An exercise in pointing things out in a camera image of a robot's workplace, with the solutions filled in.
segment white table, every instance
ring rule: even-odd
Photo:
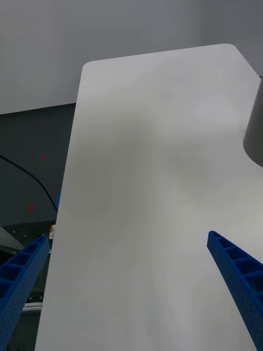
[[[36,351],[249,351],[206,248],[263,261],[260,79],[222,44],[84,66]]]

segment white wall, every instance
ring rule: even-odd
[[[261,0],[2,0],[0,114],[76,101],[88,61],[234,44],[263,72]]]

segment gray cylinder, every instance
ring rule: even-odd
[[[243,145],[247,155],[263,167],[263,79],[259,85]]]

